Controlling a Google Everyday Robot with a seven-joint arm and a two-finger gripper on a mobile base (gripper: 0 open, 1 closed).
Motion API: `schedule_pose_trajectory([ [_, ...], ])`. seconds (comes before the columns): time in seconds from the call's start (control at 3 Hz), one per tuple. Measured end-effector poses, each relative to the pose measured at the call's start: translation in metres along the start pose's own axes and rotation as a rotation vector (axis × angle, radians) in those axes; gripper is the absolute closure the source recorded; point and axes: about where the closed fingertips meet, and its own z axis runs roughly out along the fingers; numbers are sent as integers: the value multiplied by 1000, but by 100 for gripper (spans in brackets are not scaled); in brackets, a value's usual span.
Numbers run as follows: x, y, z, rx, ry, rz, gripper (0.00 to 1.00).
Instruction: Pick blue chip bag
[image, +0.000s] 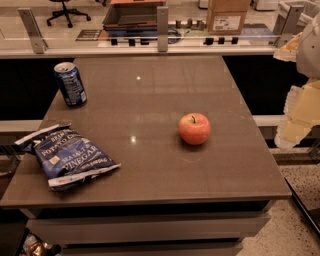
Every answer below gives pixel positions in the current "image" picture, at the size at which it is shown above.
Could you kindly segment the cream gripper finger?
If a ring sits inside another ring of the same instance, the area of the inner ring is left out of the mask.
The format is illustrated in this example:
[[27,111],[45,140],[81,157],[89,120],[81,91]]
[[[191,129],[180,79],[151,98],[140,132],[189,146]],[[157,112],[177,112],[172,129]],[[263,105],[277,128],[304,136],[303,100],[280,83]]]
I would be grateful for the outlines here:
[[298,44],[302,33],[294,35],[285,45],[275,51],[273,57],[285,62],[295,62]]
[[320,80],[311,80],[302,87],[292,86],[283,112],[274,142],[279,148],[290,149],[320,124]]

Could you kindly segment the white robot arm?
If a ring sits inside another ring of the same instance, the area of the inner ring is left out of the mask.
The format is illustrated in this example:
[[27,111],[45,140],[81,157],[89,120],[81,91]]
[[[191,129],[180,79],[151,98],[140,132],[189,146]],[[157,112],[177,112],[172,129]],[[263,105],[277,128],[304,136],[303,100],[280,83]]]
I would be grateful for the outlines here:
[[277,127],[276,146],[290,149],[320,124],[320,14],[278,49],[274,58],[295,62],[297,71],[308,78],[302,87],[290,88]]

